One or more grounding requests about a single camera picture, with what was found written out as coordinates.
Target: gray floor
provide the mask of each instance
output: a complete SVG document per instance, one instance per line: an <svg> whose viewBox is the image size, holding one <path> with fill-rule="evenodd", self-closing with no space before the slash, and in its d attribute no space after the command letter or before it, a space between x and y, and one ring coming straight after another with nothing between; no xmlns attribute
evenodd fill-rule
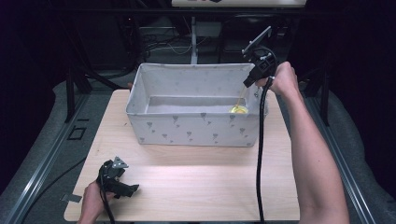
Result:
<svg viewBox="0 0 396 224"><path fill-rule="evenodd" d="M214 39L205 39L199 46L198 63L216 63L215 48L216 41ZM190 51L178 54L174 50L178 53L185 51L185 49L155 50L151 52L148 63L190 63ZM284 48L281 43L275 48L275 52L281 56L280 60L284 60L287 48ZM222 58L222 63L237 63L240 62L239 60L239 54L226 54ZM126 83L133 79L134 73L131 73L111 80L121 86L126 86ZM82 163L57 180L37 200L31 210L27 210L27 207L31 205L33 198L54 179L87 155L112 92L96 80L90 80L90 82L93 86L91 94L81 95L76 91L79 110L69 124L64 124L66 118L65 84L61 83L54 88L57 98L50 118L21 168L0 197L0 221L2 223L21 223L25 214L27 216L24 223L68 223L63 218L66 202L61 201L60 198L73 191ZM278 100L288 125L287 111L281 99ZM313 105L311 113L317 115L318 111L315 108L317 99L307 99L307 102ZM396 202L376 184L372 172L364 161L364 146L361 143L359 132L341 102L333 94L330 95L329 122L330 128L327 128L327 131L332 133L346 161L347 168L358 186L351 192L346 185L351 223L396 223ZM69 136L73 128L85 130L80 140L67 140L68 137L69 139L75 137L73 134L79 136L78 132ZM62 134L65 136L64 139L59 138ZM42 176L43 182L35 182L36 185L29 186L36 175L37 168L40 167L47 168L47 172ZM26 199L30 193L32 193L32 198ZM356 204L356 199L354 199L356 195L360 197L358 201L360 204ZM27 207L21 209L21 203L26 203ZM364 219L359 206L366 207L365 214L372 215L372 217Z"/></svg>

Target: wooden tabletop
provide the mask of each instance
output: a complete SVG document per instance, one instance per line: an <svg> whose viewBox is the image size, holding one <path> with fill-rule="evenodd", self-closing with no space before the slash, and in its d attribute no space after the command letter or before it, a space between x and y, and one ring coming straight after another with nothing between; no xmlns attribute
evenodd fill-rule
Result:
<svg viewBox="0 0 396 224"><path fill-rule="evenodd" d="M173 7L304 7L306 0L172 0Z"/></svg>
<svg viewBox="0 0 396 224"><path fill-rule="evenodd" d="M131 197L110 202L117 221L257 221L258 142L254 147L139 145L125 113L129 91L114 91L73 191L84 189L101 165L119 156L120 182L139 184ZM266 220L298 220L290 138L275 95L268 92L262 156L262 204ZM64 212L76 221L80 203ZM106 214L98 220L108 220Z"/></svg>

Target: white fabric storage box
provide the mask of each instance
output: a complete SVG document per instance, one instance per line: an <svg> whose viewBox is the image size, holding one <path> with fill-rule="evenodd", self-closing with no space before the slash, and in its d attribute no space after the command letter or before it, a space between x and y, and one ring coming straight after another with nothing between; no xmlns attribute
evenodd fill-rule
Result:
<svg viewBox="0 0 396 224"><path fill-rule="evenodd" d="M140 144L252 147L262 90L243 81L251 63L142 63L126 106ZM246 114L230 113L239 101Z"/></svg>

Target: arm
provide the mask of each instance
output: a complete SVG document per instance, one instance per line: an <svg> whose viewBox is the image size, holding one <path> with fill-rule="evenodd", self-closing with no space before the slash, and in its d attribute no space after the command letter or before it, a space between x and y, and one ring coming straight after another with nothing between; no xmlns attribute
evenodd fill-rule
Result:
<svg viewBox="0 0 396 224"><path fill-rule="evenodd" d="M107 192L107 200L110 201L115 193ZM101 198L101 190L96 181L91 182L84 191L84 197L81 206L81 215L78 224L92 224L105 211Z"/></svg>
<svg viewBox="0 0 396 224"><path fill-rule="evenodd" d="M300 205L300 223L349 223L343 184L325 140L305 107L289 63L276 70L271 90L290 114L291 156Z"/></svg>

